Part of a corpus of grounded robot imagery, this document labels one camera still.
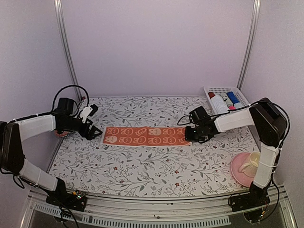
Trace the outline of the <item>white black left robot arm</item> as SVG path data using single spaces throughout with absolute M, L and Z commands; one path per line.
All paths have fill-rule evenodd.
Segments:
M 74 194 L 67 191 L 62 179 L 39 167 L 49 148 L 43 143 L 51 132 L 76 132 L 88 141 L 100 136 L 102 131 L 90 120 L 97 111 L 98 106 L 90 103 L 76 111 L 72 99 L 60 98 L 49 112 L 1 122 L 0 171 L 42 189 L 60 206 L 67 206 Z

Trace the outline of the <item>light blue terry towel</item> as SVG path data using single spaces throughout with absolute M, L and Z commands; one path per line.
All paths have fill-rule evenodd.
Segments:
M 212 97 L 211 102 L 218 114 L 228 112 L 228 107 L 226 105 L 226 102 L 222 99 L 220 95 L 215 95 L 214 97 Z

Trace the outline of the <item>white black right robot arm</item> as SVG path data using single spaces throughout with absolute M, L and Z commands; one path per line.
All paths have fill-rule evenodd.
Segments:
M 239 172 L 242 162 L 258 151 L 252 126 L 219 134 L 205 143 L 194 142 L 190 152 L 194 156 L 185 168 L 187 179 L 180 190 L 186 195 L 215 195 L 249 188 L 252 177 Z

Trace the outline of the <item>orange patterned towel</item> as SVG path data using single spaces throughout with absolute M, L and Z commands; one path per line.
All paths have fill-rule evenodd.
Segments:
M 103 145 L 125 147 L 179 147 L 191 145 L 185 140 L 184 127 L 106 127 Z

